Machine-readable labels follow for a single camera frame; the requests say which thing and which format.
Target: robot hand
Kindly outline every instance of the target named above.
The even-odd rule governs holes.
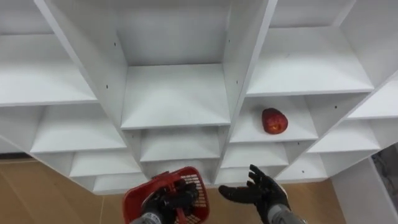
[[[261,217],[261,221],[270,223],[269,217],[271,208],[274,205],[282,205],[290,210],[289,202],[285,191],[274,181],[265,175],[256,166],[250,165],[249,177],[253,182],[248,181],[247,187],[227,187],[222,185],[218,188],[220,194],[233,202],[253,203]]]
[[[150,195],[142,204],[142,216],[140,220],[133,223],[149,224],[172,224],[175,221],[177,212],[165,206],[164,198],[167,196],[167,189],[161,188]]]

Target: finger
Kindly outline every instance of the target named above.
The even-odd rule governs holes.
[[[250,164],[250,170],[253,171],[259,177],[264,177],[265,176],[265,174],[258,167],[256,167],[253,164]]]
[[[256,186],[253,182],[251,182],[250,180],[248,180],[247,182],[246,182],[246,185],[248,186],[248,187],[254,187],[254,186]]]
[[[260,177],[253,172],[249,172],[250,179],[253,180],[255,184],[260,184]]]
[[[221,185],[218,192],[227,200],[238,203],[254,203],[261,199],[261,192],[256,188],[227,187]]]

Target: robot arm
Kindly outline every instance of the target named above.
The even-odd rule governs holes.
[[[268,211],[268,222],[270,224],[306,224],[284,205],[274,205]]]

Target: floor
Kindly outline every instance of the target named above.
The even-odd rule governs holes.
[[[309,223],[345,224],[329,180],[284,185],[293,211]],[[254,206],[209,189],[206,223],[260,223]],[[0,163],[0,223],[122,224],[122,195],[96,196],[37,161]]]

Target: robotic hand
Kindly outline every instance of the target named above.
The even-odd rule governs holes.
[[[254,204],[264,224],[303,224],[305,221],[290,211],[287,195],[274,179],[265,175],[256,166],[250,165],[247,187],[218,188],[220,194],[233,202]]]
[[[142,204],[142,215],[140,219],[134,220],[132,224],[171,224],[174,223],[177,212],[175,209],[165,205],[164,198],[167,189],[161,188],[155,191]]]

